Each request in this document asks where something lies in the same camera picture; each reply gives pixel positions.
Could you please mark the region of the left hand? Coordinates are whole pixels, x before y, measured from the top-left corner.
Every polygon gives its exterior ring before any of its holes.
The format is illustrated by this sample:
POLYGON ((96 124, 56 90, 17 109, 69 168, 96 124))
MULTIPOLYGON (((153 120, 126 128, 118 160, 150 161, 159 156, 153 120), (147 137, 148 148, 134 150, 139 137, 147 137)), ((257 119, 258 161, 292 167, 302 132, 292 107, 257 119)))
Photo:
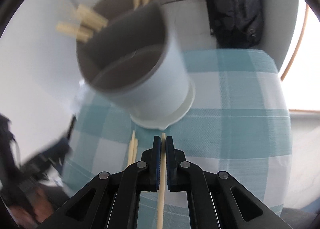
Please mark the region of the left hand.
POLYGON ((21 228, 37 228, 40 223, 54 213, 53 206, 41 187, 37 187, 31 194, 29 206, 23 207, 21 204, 13 204, 8 206, 8 210, 21 228))

